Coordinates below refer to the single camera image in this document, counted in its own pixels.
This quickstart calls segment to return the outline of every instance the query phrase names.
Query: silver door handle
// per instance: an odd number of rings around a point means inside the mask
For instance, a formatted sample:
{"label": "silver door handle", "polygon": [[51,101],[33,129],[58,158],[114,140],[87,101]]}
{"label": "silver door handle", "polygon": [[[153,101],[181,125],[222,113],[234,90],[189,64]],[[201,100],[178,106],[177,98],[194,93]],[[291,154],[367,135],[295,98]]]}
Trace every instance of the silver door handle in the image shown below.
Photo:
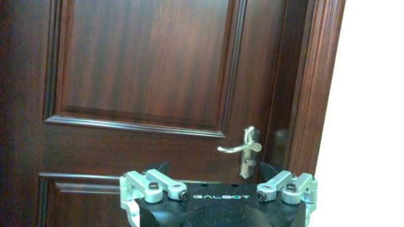
{"label": "silver door handle", "polygon": [[253,175],[255,162],[255,154],[261,151],[261,144],[257,142],[259,138],[259,131],[249,126],[243,129],[243,144],[231,147],[223,148],[217,147],[217,150],[222,153],[230,154],[242,151],[241,161],[239,161],[239,176],[246,179]]}
{"label": "silver door handle", "polygon": [[249,143],[245,143],[237,147],[233,147],[233,148],[223,148],[223,147],[217,147],[217,150],[222,153],[235,153],[235,152],[239,152],[242,151],[243,149],[249,149],[249,150],[253,150],[254,152],[259,152],[261,149],[262,149],[262,146],[259,143],[257,142],[249,142]]}

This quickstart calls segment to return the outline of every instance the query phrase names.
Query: dark brown door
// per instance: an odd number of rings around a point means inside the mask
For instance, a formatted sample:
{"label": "dark brown door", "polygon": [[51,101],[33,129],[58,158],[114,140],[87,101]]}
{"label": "dark brown door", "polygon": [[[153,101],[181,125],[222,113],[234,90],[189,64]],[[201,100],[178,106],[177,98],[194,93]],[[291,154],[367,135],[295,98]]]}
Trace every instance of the dark brown door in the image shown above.
{"label": "dark brown door", "polygon": [[2,226],[126,226],[115,176],[153,163],[246,182],[215,148],[286,129],[306,5],[1,1]]}

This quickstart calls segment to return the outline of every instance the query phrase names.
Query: lever handle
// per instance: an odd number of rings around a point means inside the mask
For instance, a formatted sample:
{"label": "lever handle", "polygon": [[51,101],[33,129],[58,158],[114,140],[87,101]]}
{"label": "lever handle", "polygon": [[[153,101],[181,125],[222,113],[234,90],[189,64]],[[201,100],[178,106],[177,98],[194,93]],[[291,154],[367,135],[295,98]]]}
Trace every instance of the lever handle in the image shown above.
{"label": "lever handle", "polygon": [[231,147],[231,148],[217,147],[217,150],[219,152],[227,153],[227,154],[239,152],[243,149],[249,149],[249,150],[253,150],[254,152],[259,152],[262,149],[262,146],[257,142],[247,142],[247,143],[243,143],[242,145],[239,145],[237,147]]}
{"label": "lever handle", "polygon": [[253,175],[254,166],[255,166],[255,155],[261,151],[262,146],[257,142],[259,139],[259,131],[253,127],[249,126],[243,129],[243,144],[231,147],[223,148],[217,147],[217,150],[222,153],[231,154],[235,152],[241,152],[241,161],[239,161],[239,176],[246,179]]}

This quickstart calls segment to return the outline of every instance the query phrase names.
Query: bolt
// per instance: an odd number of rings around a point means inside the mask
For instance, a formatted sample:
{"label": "bolt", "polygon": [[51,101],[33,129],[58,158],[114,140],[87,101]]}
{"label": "bolt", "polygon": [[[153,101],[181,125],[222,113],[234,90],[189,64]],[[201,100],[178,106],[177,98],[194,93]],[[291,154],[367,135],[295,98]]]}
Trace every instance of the bolt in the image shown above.
{"label": "bolt", "polygon": [[261,191],[257,192],[257,199],[258,201],[263,202],[266,199],[266,195],[265,193],[262,193]]}
{"label": "bolt", "polygon": [[187,191],[186,190],[182,190],[179,193],[178,193],[178,199],[185,201],[187,199]]}
{"label": "bolt", "polygon": [[158,183],[157,182],[149,182],[149,189],[151,189],[151,190],[158,189]]}
{"label": "bolt", "polygon": [[287,183],[287,184],[285,185],[285,189],[286,189],[289,192],[295,192],[295,190],[297,190],[295,184]]}

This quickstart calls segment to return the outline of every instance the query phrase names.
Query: wooden door frame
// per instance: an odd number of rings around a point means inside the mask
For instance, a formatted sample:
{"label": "wooden door frame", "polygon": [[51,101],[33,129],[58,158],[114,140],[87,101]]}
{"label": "wooden door frame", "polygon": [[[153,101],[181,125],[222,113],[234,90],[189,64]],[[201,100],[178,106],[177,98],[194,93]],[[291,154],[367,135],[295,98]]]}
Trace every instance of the wooden door frame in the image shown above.
{"label": "wooden door frame", "polygon": [[345,0],[311,0],[298,61],[283,167],[314,173]]}

